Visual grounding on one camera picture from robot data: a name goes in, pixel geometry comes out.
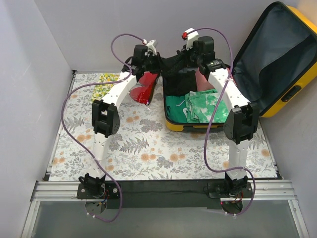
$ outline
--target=yellow patterned cloth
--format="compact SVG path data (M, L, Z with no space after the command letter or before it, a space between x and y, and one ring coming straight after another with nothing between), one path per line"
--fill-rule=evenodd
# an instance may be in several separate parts
M119 79L119 76L119 73L103 73L99 77L98 83L115 82ZM101 98L103 98L113 86L114 84L97 85L93 92L92 101L94 101L95 99L100 100Z

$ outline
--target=cable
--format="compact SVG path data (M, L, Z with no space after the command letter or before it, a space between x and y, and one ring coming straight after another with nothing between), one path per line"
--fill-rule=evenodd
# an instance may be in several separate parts
M65 100L64 100L64 102L63 102L62 108L61 108L61 123L62 123L63 128L64 128L64 130L66 131L66 133L67 133L77 144L79 144L81 147L83 147L83 148L93 157L93 159L94 159L94 161L96 162L97 166L102 170L102 172L104 172L104 174L105 174L106 176L108 176L108 177L114 182L114 184L115 184L116 187L118 188L118 191L119 191L119 194L120 194L120 205L119 205L119 209L118 209L117 214L116 214L112 219L107 220L107 219L104 219L104 218L102 218L102 217L96 216L95 214L92 214L92 213L89 213L89 212L87 213L88 215L91 215L91 216L93 216L93 217L95 217L95 218L97 218L97 219L99 219L99 220L101 220L101 221L103 221L103 222L107 222L107 223L108 223L108 222L113 222L113 221L119 216L119 214L120 214L120 211L121 211L121 208L122 208L122 199L123 199L123 198L122 198L122 190L121 190L121 187L119 186L118 182L117 182L110 174L108 174L108 173L104 170L104 168L101 166L101 164L99 163L99 161L97 160L97 158L95 157L95 155L94 155L84 144L82 144L81 142L79 142L79 141L69 132L69 130L66 128L66 125L65 125L64 113L65 113L66 104L67 104L67 102L68 102L70 96L71 96L74 92L78 91L79 89L84 88L84 87L89 87L89 86L96 86L96 85L116 84L116 83L120 83L120 82L126 80L127 78L129 78L129 77L131 76L131 74L132 74L132 68L131 68L131 66L128 65L127 63L123 62L122 60L120 60L119 57L115 54L115 52L114 52L114 50L113 50L113 43L115 42L116 39L118 39L118 38L121 37L121 36L132 36L132 37L134 37L134 38L136 38L136 39L139 39L139 40L142 41L142 42L144 42L144 40L141 39L141 38L138 37L138 36L133 35L133 34L127 34L127 33L125 33L125 34L117 35L117 36L112 40L112 42L111 42L111 52L112 52L113 56L114 56L120 63L122 63L122 64L124 64L125 66L128 67L128 69L129 69L129 71L130 71L129 75L126 76L124 79L119 80L119 81L116 81L116 82L88 83L88 84L79 86L78 88L75 88L74 90L72 90L72 91L66 96L66 98L65 98Z
M248 172L248 173L250 174L250 176L251 176L251 178L252 178L252 181L253 181L253 193L252 193L252 196L251 196L251 200L250 200L249 204L246 206L246 208L243 209L241 212L239 212L238 214L230 214L230 215L232 215L232 216L242 215L242 214L245 213L245 212L249 209L249 207L251 206L251 204L252 204L252 202L253 202L253 199L254 199L255 192L256 192L256 181L255 181L255 179L254 179L254 177L253 177L253 174L251 173L250 170L248 170L247 168L244 168L244 167L242 167L242 166L232 167L232 168L225 169L225 170L214 170L214 169L212 169L212 168L209 166L209 164L208 164L208 162L207 162L207 141L208 141L208 136L209 136L209 132L210 132L212 120L213 120L214 115L215 115L215 113L216 113L216 111L217 111L217 109L218 109L218 106L219 106L219 104L220 104L220 101L221 101L221 99L222 99L222 96L223 96L223 94L224 94L224 91L225 91L225 89L226 89L226 87L227 87L227 85L228 85L228 82L229 82L229 79L230 79L230 76L231 76L232 70L233 70L232 50L231 50L230 44L229 44L227 38L225 37L225 35L224 35L222 32L220 32L219 30L217 30L217 29L210 28L210 27L203 27L203 28L199 28L199 29L196 29L196 30L192 30L192 31L188 32L187 35L189 35L190 33L194 32L194 31L200 31L200 30L212 30L212 31L216 31L216 32L220 33L220 35L222 35L222 36L224 37L224 39L225 39L225 41L227 42L227 45L228 45L228 47L229 47L229 51L230 51L230 62L231 62L231 67L230 67L230 71L229 71L229 73L228 73L228 78L227 78L227 80L226 80L226 82L225 82L225 84L224 84L224 87L223 87L222 91L221 91L221 94L220 94L219 99L218 99L218 101L217 101L217 104L216 104L216 106L215 106L215 108L214 108L214 111L213 111L213 113L212 113L212 116L211 116L210 121L209 121L209 124L208 124L207 131L206 131L205 142L204 142L204 162L205 162L206 167L207 167L210 171L212 171L212 172L214 172L214 173L225 173L225 172L232 171L232 170L245 170L246 172Z

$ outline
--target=white wall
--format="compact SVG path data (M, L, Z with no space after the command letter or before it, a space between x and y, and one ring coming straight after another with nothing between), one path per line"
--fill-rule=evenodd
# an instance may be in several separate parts
M317 25L317 0L298 9ZM281 174L291 179L310 234L317 237L317 78L277 115L262 120Z
M111 40L133 33L158 40L163 57L176 54L190 27L214 27L228 37L234 55L254 23L273 0L35 0L68 64L78 71L121 69L110 51ZM297 0L285 0L296 5ZM225 41L218 33L216 55L229 63ZM115 44L122 59L133 54L138 41L124 37Z
M33 0L0 0L0 237L20 237L71 70Z

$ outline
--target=pink cloth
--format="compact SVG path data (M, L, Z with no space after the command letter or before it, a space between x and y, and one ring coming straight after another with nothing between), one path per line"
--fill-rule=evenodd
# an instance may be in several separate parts
M197 91L198 92L204 92L207 90L214 89L214 87L206 80L205 76L203 76L199 72L199 70L196 71L195 76L196 76L196 84L197 84Z

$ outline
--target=floor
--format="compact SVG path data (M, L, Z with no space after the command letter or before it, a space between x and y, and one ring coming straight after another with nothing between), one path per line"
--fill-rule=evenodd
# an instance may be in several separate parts
M76 74L74 88L98 82L103 74ZM93 87L72 95L65 122L71 133L89 149L93 149L91 126ZM149 106L133 101L127 95L119 107L121 126L109 149L106 170L117 180L148 179L213 179L224 174L209 171L203 161L201 133L173 132L165 126L162 84L155 88ZM228 166L229 146L223 132L211 133L208 162L212 168ZM94 163L89 154L61 131L49 181L75 181L84 176ZM247 166L257 178L276 178L274 159L259 123L251 140Z

